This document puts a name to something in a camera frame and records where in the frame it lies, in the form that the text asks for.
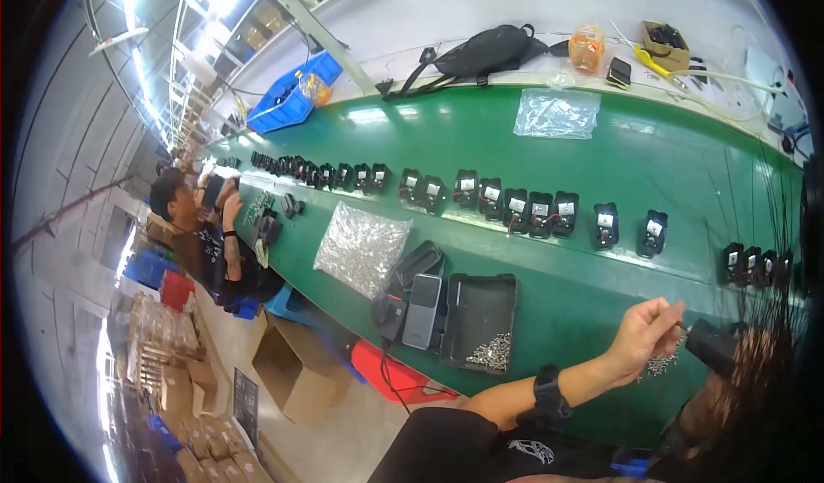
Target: orange container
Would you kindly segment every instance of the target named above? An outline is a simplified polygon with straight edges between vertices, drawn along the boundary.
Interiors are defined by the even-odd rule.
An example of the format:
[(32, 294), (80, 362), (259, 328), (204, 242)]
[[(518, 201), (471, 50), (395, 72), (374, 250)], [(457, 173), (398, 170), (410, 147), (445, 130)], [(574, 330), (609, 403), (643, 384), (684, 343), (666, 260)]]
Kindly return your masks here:
[(572, 66), (587, 72), (598, 72), (604, 52), (604, 32), (594, 24), (579, 25), (570, 38)]

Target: red plastic crate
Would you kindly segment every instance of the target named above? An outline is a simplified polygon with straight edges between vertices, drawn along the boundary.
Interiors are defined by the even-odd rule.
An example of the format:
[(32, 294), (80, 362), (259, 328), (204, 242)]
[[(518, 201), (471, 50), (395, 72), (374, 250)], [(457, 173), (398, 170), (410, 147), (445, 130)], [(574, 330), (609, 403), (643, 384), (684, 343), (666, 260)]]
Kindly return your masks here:
[[(390, 390), (389, 385), (383, 380), (381, 375), (381, 357), (383, 353), (380, 349), (361, 339), (357, 341), (352, 349), (352, 365), (362, 374), (378, 392), (390, 402), (400, 402), (398, 396)], [(451, 392), (427, 393), (424, 386), (429, 383), (429, 378), (412, 368), (403, 365), (391, 356), (386, 356), (386, 369), (395, 388), (407, 405), (421, 404), (434, 401), (451, 401), (457, 399), (457, 395)]]
[(194, 282), (188, 277), (167, 270), (160, 283), (160, 302), (183, 311), (183, 306), (189, 300), (189, 294), (194, 292)]

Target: tattoo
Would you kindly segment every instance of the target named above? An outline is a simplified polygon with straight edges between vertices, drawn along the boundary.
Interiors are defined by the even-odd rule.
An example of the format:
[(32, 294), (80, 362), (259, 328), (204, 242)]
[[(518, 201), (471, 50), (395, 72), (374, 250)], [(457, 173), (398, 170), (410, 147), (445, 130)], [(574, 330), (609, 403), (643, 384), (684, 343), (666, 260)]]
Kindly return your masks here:
[(226, 258), (226, 277), (230, 281), (241, 280), (241, 248), (237, 236), (223, 239), (223, 256)]

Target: black hair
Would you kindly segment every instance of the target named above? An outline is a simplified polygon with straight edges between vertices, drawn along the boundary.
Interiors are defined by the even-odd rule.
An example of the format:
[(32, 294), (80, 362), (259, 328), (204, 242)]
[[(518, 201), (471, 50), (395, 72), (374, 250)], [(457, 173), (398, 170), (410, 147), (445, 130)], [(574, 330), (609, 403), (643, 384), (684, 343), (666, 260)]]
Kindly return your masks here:
[(175, 192), (185, 186), (184, 174), (179, 169), (168, 169), (156, 179), (149, 191), (149, 207), (163, 220), (171, 222), (169, 203), (175, 201)]

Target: black tray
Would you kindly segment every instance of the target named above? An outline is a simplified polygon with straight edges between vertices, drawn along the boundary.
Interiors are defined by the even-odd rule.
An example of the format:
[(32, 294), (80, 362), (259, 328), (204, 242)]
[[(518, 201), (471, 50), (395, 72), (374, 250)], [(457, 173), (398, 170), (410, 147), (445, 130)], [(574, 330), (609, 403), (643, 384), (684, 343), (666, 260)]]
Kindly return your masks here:
[(506, 374), (506, 371), (468, 362), (467, 357), (497, 334), (509, 333), (507, 367), (512, 365), (512, 320), (518, 308), (518, 279), (512, 274), (452, 274), (449, 276), (447, 304), (449, 311), (441, 339), (440, 360), (456, 368)]

